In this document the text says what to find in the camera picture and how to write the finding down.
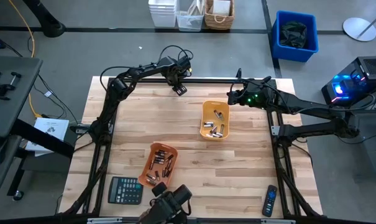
black bag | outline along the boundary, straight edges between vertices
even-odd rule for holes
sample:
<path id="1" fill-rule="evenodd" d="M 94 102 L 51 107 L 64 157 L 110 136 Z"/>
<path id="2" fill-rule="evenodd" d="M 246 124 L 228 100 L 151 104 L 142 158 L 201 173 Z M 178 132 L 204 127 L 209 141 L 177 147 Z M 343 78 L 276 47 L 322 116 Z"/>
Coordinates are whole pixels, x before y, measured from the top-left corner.
<path id="1" fill-rule="evenodd" d="M 306 44 L 306 25 L 297 21 L 290 21 L 280 29 L 280 44 L 304 48 Z"/>

white paper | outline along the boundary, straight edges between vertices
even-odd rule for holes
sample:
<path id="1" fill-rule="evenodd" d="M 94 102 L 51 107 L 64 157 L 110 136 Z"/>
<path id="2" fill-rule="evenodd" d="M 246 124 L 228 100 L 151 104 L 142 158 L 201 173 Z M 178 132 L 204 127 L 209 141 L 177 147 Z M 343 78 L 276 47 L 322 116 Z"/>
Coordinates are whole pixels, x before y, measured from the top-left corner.
<path id="1" fill-rule="evenodd" d="M 65 138 L 66 130 L 68 129 L 68 125 L 69 120 L 37 118 L 34 127 L 63 141 L 63 139 Z M 52 152 L 51 150 L 48 150 L 43 146 L 39 146 L 38 144 L 32 143 L 30 141 L 26 145 L 26 150 L 41 153 Z"/>
<path id="2" fill-rule="evenodd" d="M 202 16 L 203 15 L 203 4 L 204 0 L 193 0 L 192 4 L 188 9 L 189 16 Z"/>
<path id="3" fill-rule="evenodd" d="M 212 6 L 213 14 L 219 16 L 229 16 L 229 11 L 231 10 L 230 0 L 214 0 Z"/>
<path id="4" fill-rule="evenodd" d="M 43 155 L 46 155 L 46 154 L 50 154 L 50 153 L 53 153 L 53 152 L 34 152 L 34 156 L 35 157 L 39 157 L 39 156 L 43 156 Z"/>

calculator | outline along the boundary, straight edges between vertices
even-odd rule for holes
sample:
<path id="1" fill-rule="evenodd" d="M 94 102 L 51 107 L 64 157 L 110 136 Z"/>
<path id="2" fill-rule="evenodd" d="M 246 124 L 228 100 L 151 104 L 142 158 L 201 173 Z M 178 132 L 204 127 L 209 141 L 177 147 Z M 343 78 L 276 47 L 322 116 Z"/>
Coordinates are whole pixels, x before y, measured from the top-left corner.
<path id="1" fill-rule="evenodd" d="M 139 205 L 143 186 L 137 178 L 113 177 L 109 188 L 108 203 Z"/>

blue plastic bin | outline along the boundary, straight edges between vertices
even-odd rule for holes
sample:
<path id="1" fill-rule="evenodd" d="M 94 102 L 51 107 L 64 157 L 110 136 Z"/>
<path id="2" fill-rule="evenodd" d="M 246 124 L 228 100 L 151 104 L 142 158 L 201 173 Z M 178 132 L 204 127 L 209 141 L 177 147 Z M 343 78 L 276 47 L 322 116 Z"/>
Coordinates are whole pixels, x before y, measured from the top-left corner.
<path id="1" fill-rule="evenodd" d="M 309 49 L 280 45 L 280 28 L 290 21 L 302 22 L 306 25 Z M 318 34 L 316 31 L 316 18 L 313 15 L 298 12 L 278 11 L 276 21 L 272 27 L 272 57 L 297 62 L 307 62 L 309 58 L 318 52 Z"/>

wicker basket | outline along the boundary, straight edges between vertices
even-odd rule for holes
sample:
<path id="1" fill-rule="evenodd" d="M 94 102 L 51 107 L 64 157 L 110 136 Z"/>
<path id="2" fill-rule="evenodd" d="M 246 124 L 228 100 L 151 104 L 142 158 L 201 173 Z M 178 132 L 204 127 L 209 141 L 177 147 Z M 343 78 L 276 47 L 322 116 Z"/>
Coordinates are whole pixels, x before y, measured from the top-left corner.
<path id="1" fill-rule="evenodd" d="M 204 21 L 210 29 L 227 30 L 232 27 L 235 19 L 235 2 L 231 0 L 231 13 L 229 16 L 217 16 L 210 14 L 209 10 L 213 6 L 214 0 L 206 0 L 206 12 L 204 14 Z"/>

